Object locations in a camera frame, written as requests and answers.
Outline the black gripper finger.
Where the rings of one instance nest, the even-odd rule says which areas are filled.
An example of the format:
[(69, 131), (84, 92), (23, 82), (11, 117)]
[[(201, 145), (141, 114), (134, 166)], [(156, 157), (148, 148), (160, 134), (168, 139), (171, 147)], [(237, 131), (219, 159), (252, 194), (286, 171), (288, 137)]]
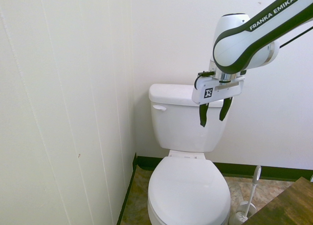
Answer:
[(209, 103), (202, 104), (199, 106), (199, 114), (200, 114), (200, 125), (205, 127), (207, 123), (207, 111), (209, 108)]
[(233, 97), (229, 97), (229, 98), (225, 98), (223, 100), (223, 106), (222, 106), (222, 109), (220, 111), (220, 116), (219, 116), (220, 121), (224, 121), (224, 119), (225, 119), (225, 117), (226, 117), (226, 115), (230, 109), (232, 99), (233, 99)]

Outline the white gripper body with marker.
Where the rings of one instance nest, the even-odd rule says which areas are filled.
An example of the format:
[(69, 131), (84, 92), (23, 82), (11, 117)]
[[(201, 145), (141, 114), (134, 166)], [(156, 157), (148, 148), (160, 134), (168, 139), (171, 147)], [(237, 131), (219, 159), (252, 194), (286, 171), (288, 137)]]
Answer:
[(244, 80), (244, 76), (239, 76), (229, 83), (220, 83), (211, 76), (200, 77), (194, 84), (192, 100), (198, 105), (203, 105), (240, 95)]

